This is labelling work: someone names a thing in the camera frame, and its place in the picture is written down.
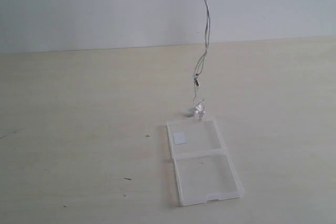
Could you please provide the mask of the white wired earphones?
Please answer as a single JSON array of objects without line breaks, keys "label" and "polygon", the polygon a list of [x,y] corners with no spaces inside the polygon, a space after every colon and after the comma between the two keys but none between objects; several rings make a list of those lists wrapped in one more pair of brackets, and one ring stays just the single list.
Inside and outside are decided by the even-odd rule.
[{"label": "white wired earphones", "polygon": [[193,96],[193,107],[190,109],[190,115],[189,115],[189,117],[194,117],[198,119],[199,121],[202,121],[205,115],[205,100],[199,99],[198,97],[199,90],[201,88],[201,83],[199,79],[204,70],[205,59],[208,53],[210,35],[211,35],[211,15],[209,11],[208,0],[203,0],[203,3],[205,6],[205,13],[206,13],[206,22],[205,22],[205,28],[204,28],[204,52],[197,60],[196,65],[194,67],[194,71],[193,71],[194,96]]}]

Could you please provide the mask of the white square sticker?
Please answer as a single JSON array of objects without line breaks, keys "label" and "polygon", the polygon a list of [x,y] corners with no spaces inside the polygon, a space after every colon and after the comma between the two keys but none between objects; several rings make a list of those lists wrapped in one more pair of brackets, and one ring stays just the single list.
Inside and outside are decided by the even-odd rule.
[{"label": "white square sticker", "polygon": [[173,133],[173,141],[175,145],[186,144],[186,137],[184,132]]}]

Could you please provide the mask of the clear plastic hinged case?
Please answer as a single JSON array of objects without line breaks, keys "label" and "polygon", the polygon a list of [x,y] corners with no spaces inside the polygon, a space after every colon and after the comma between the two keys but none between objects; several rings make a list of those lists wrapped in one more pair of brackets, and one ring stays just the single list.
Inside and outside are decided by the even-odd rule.
[{"label": "clear plastic hinged case", "polygon": [[[175,132],[184,132],[186,144],[174,144]],[[181,206],[244,195],[245,190],[215,119],[188,118],[168,122],[167,134]]]}]

